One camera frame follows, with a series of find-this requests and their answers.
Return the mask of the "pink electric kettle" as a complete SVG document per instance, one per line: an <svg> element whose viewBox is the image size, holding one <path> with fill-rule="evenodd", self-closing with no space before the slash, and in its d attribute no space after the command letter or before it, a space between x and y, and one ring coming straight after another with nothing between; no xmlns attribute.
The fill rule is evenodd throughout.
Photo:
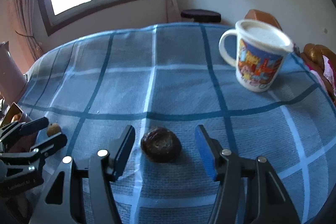
<svg viewBox="0 0 336 224"><path fill-rule="evenodd" d="M17 103L27 87L26 75L22 74L9 51L9 42L0 46L0 91L8 105Z"/></svg>

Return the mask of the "dark round stool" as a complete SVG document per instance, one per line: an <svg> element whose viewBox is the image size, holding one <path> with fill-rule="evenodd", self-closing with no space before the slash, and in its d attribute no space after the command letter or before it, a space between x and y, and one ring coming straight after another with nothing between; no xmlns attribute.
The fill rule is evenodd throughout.
<svg viewBox="0 0 336 224"><path fill-rule="evenodd" d="M222 17L218 12L203 9L182 10L181 17L192 19L197 23L220 23L222 20Z"/></svg>

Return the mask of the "small brown longan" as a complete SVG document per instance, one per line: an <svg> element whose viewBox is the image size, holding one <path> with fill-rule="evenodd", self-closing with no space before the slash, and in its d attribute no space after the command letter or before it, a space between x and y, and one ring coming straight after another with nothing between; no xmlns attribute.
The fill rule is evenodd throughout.
<svg viewBox="0 0 336 224"><path fill-rule="evenodd" d="M52 137L62 131L61 127L57 123L51 123L46 131L48 137Z"/></svg>

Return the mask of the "white cartoon printed mug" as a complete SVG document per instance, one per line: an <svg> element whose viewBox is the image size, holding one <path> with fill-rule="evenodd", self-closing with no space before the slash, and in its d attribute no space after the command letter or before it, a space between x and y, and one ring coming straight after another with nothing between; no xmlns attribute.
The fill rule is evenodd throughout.
<svg viewBox="0 0 336 224"><path fill-rule="evenodd" d="M231 57L225 48L228 36L236 37L236 57ZM239 20L219 40L219 53L235 68L238 82L257 93L269 89L285 58L293 51L290 37L268 23L252 19Z"/></svg>

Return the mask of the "orange wooden chair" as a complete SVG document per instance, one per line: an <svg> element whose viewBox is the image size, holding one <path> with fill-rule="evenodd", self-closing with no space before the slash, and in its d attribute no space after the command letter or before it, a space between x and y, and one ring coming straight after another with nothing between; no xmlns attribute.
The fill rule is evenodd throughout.
<svg viewBox="0 0 336 224"><path fill-rule="evenodd" d="M270 24L279 30L282 30L279 22L277 19L270 13L256 10L256 9L250 9L247 14L244 16L244 19L252 19L252 20L258 20L260 22L264 22L267 24Z"/></svg>

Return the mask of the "pink floral cloth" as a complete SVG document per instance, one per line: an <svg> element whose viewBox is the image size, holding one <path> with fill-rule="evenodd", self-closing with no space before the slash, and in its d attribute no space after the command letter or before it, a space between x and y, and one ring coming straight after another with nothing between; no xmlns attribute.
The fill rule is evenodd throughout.
<svg viewBox="0 0 336 224"><path fill-rule="evenodd" d="M315 75L323 90L327 92L332 101L335 101L335 69L327 56L323 55L322 59L323 68L312 63L309 69Z"/></svg>

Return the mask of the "dark wrinkled fruit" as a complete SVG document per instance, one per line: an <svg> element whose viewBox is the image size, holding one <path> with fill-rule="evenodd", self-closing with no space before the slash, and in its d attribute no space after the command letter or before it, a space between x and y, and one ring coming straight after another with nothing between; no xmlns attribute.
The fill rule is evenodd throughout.
<svg viewBox="0 0 336 224"><path fill-rule="evenodd" d="M175 133L167 128L157 127L143 135L141 149L149 160L167 163L179 156L182 145Z"/></svg>

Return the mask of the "blue plaid tablecloth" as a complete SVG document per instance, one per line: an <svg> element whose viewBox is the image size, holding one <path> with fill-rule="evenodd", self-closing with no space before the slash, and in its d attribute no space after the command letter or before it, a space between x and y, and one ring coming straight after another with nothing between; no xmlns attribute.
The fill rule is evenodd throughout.
<svg viewBox="0 0 336 224"><path fill-rule="evenodd" d="M302 223L317 215L335 185L335 107L296 55L286 57L270 88L241 86L221 58L225 26L174 23L106 31L42 56L29 70L19 106L32 119L60 125L67 145L49 157L48 179L64 156L86 159L127 125L141 139L165 127L177 135L176 161L150 161L135 142L111 185L123 223L206 223L218 184L207 176L194 132L239 156L265 156Z"/></svg>

